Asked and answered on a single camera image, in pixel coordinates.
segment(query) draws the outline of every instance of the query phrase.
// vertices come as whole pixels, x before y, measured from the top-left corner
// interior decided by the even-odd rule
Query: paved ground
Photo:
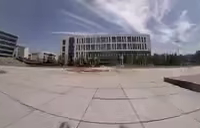
[[[200,73],[200,67],[63,69],[2,67],[0,128],[200,128],[200,93],[163,77]]]

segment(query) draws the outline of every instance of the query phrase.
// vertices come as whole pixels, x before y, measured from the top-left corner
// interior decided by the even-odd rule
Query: building
[[[40,62],[40,63],[54,63],[56,62],[57,56],[51,52],[35,52],[29,54],[29,60]]]
[[[24,47],[24,46],[20,46],[17,45],[15,50],[14,50],[14,57],[15,58],[26,58],[28,59],[28,55],[29,55],[29,48],[28,47]]]
[[[77,59],[98,58],[102,64],[133,64],[134,58],[151,54],[150,35],[147,34],[86,34],[64,37],[61,55],[65,64]]]
[[[0,30],[0,56],[12,57],[18,37]]]

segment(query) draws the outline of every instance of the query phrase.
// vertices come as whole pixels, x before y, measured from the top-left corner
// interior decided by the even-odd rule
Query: white building
[[[29,48],[17,45],[14,50],[14,57],[16,58],[26,58],[28,59]]]
[[[48,63],[56,61],[57,56],[55,53],[43,51],[31,53],[29,59],[37,62]]]
[[[102,61],[114,58],[151,54],[150,35],[147,34],[86,34],[64,37],[61,54],[65,64],[78,58],[98,57]]]

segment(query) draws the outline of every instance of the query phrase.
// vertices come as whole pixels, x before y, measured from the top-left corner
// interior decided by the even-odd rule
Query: blue sky
[[[200,49],[200,0],[0,0],[0,29],[32,51],[59,53],[63,36],[148,33],[157,53]]]

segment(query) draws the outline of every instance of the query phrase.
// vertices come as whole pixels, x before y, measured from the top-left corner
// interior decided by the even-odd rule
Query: cloud
[[[104,27],[101,26],[100,24],[98,24],[98,23],[96,23],[96,22],[93,22],[93,21],[91,21],[91,20],[89,20],[89,19],[86,19],[86,18],[84,18],[84,17],[78,16],[78,15],[76,15],[76,14],[73,14],[73,13],[71,13],[71,12],[68,12],[68,11],[66,11],[66,10],[62,10],[62,13],[64,13],[65,15],[67,15],[67,16],[69,16],[69,17],[71,17],[71,18],[73,18],[73,19],[75,19],[75,20],[77,20],[77,21],[79,21],[79,22],[84,23],[84,24],[91,25],[91,26],[96,27],[96,28],[98,28],[98,29],[100,29],[100,30],[106,30],[106,28],[104,28]]]
[[[200,25],[192,23],[188,10],[181,10],[169,24],[166,16],[175,8],[177,0],[77,0],[84,7],[114,23],[127,33],[148,33],[152,44],[171,44],[183,48],[196,41]]]
[[[52,34],[60,34],[60,35],[94,35],[94,34],[108,34],[108,33],[89,33],[89,32],[66,32],[66,31],[58,31],[58,32],[51,32]]]

